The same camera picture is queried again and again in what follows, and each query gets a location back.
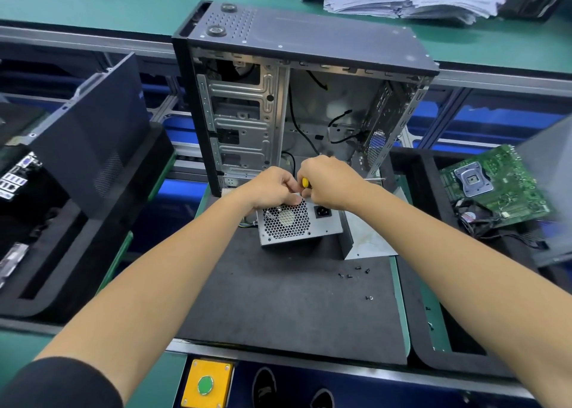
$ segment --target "black sleeve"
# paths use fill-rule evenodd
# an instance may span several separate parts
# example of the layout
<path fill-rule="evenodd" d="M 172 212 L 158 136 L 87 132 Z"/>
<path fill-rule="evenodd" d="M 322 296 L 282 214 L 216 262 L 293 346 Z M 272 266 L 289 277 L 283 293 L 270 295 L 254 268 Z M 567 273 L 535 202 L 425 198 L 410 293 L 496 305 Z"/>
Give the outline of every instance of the black sleeve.
<path fill-rule="evenodd" d="M 11 408 L 123 408 L 116 388 L 101 372 L 64 357 L 33 361 L 0 391 Z"/>

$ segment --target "green button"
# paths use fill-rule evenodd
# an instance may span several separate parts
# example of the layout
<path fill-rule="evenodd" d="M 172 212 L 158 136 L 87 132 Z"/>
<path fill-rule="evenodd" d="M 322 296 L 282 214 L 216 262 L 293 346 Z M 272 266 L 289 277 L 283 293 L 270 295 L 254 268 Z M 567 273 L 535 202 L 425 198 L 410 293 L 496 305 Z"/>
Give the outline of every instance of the green button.
<path fill-rule="evenodd" d="M 206 396 L 211 392 L 213 386 L 215 385 L 213 379 L 210 376 L 204 376 L 198 380 L 198 392 L 201 396 Z"/>

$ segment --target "hand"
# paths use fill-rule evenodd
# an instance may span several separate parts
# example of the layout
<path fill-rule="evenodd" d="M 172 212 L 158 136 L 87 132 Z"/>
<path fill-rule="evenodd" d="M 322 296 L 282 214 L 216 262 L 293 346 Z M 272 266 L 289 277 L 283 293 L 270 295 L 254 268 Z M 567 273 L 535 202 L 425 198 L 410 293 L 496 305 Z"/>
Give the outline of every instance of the hand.
<path fill-rule="evenodd" d="M 345 162 L 325 155 L 305 159 L 298 171 L 300 186 L 303 177 L 308 179 L 312 188 L 304 189 L 302 196 L 311 197 L 315 204 L 330 209 L 351 210 L 351 200 L 357 189 L 367 184 Z"/>
<path fill-rule="evenodd" d="M 270 167 L 236 190 L 248 199 L 251 209 L 266 209 L 282 203 L 298 205 L 302 198 L 292 193 L 300 193 L 302 189 L 291 173 L 279 167 Z"/>

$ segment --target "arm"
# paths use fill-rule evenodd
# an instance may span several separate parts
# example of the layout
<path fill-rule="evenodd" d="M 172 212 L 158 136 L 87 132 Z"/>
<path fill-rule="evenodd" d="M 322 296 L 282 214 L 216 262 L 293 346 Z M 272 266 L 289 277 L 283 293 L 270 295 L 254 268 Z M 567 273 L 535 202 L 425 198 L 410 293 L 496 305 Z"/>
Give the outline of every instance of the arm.
<path fill-rule="evenodd" d="M 271 167 L 222 197 L 125 269 L 36 359 L 83 361 L 126 403 L 175 336 L 239 221 L 254 208 L 298 204 L 291 192 L 299 191 L 290 173 Z"/>
<path fill-rule="evenodd" d="M 320 156 L 299 182 L 320 205 L 373 227 L 433 289 L 453 317 L 495 352 L 547 407 L 572 401 L 572 296 L 514 260 Z"/>

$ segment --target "green circuit board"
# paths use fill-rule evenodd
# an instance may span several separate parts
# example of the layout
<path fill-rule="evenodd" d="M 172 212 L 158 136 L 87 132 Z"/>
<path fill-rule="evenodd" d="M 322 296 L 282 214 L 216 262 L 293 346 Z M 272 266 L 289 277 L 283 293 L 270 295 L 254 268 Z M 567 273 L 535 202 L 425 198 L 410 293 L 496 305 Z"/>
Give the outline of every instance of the green circuit board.
<path fill-rule="evenodd" d="M 499 215 L 496 227 L 533 220 L 548 215 L 551 206 L 537 188 L 513 146 L 504 144 L 440 171 L 449 201 L 465 198 L 463 186 L 454 171 L 472 162 L 480 163 L 494 189 L 472 199 Z"/>

